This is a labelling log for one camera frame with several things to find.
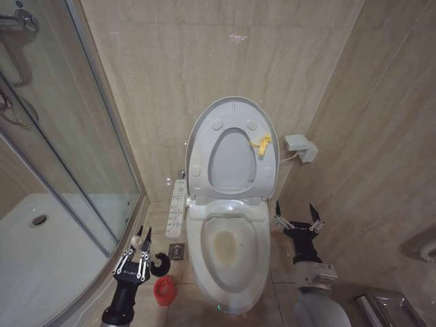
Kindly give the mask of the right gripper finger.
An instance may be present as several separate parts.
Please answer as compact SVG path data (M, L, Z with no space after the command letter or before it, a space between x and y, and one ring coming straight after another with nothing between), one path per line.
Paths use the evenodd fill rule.
M309 230L311 232L320 232L321 229L324 227L326 222L321 220L319 213L316 211L316 209L312 205L312 203L309 204L309 209L310 209L311 217L313 220L313 223L309 227Z
M279 201L276 201L275 204L275 215L273 217L273 221L279 228L282 228L283 230L291 230L294 228L294 226L289 221L281 216Z

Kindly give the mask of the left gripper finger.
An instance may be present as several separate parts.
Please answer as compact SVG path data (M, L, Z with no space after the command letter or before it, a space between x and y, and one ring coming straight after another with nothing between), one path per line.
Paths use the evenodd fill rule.
M141 242L140 262L138 267L137 278L141 281L150 279L150 248L151 248L151 228L149 228L145 239Z
M140 226L140 229L138 230L138 232L131 238L129 248L127 250L124 250L122 256L119 258L114 269L112 270L113 275L121 274L123 271L124 265L126 265L126 263L131 261L131 259L134 257L134 253L139 248L141 248L142 232L143 232L143 226Z

